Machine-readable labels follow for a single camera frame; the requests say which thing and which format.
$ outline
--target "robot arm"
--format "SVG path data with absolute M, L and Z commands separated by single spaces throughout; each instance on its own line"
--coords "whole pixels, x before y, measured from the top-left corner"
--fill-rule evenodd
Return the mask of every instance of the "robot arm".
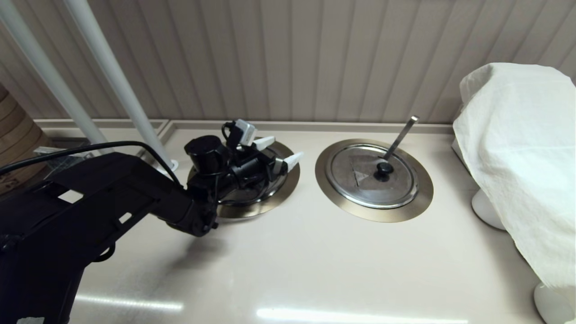
M 111 153 L 0 202 L 0 323 L 67 323 L 84 268 L 109 258 L 144 216 L 203 236 L 218 226 L 226 195 L 289 171 L 290 161 L 267 157 L 246 130 L 227 125 L 226 145 L 216 136 L 186 145 L 196 168 L 186 190 L 137 157 Z M 59 198 L 69 190 L 82 198 L 73 204 Z

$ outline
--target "white towel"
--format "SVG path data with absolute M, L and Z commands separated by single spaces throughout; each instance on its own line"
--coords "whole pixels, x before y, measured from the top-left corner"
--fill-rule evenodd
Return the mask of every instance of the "white towel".
M 538 277 L 576 309 L 576 88 L 551 67 L 492 63 L 460 93 L 454 132 L 470 173 Z

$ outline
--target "countertop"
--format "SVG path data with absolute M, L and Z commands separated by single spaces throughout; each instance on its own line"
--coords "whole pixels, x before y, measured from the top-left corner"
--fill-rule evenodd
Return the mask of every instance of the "countertop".
M 191 139 L 219 130 L 175 130 L 166 143 L 185 182 Z M 194 238 L 147 216 L 114 256 L 84 272 L 70 323 L 542 324 L 539 279 L 511 237 L 478 219 L 478 190 L 449 134 L 409 134 L 400 148 L 427 169 L 434 198 L 420 216 L 375 223 L 334 205 L 314 165 L 352 138 L 391 143 L 396 133 L 260 131 L 304 151 L 291 196 L 250 220 L 221 221 Z

